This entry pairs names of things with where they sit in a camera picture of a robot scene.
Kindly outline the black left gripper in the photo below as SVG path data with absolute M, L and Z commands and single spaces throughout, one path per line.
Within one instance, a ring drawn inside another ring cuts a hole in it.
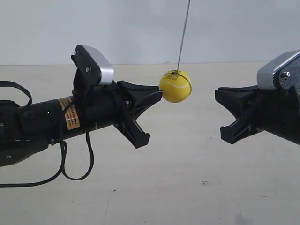
M 82 95 L 74 90 L 70 96 L 70 134 L 114 126 L 138 149 L 148 145 L 150 134 L 145 133 L 133 117 L 139 117 L 162 99 L 158 86 L 138 85 L 126 81 L 91 87 Z

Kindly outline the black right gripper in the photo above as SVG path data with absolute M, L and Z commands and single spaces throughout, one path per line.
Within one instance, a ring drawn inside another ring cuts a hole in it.
M 220 87 L 215 100 L 237 120 L 220 127 L 220 138 L 229 143 L 256 135 L 262 131 L 279 136 L 299 145 L 300 95 L 294 86 L 286 90 L 260 90 L 257 85 L 248 87 Z M 241 117 L 262 95 L 262 102 L 250 118 Z

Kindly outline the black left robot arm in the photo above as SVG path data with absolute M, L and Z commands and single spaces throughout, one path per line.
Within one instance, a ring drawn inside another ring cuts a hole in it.
M 135 148 L 143 147 L 150 136 L 137 118 L 162 94 L 157 86 L 118 81 L 29 106 L 2 100 L 0 165 L 20 163 L 49 145 L 107 126 L 116 127 Z

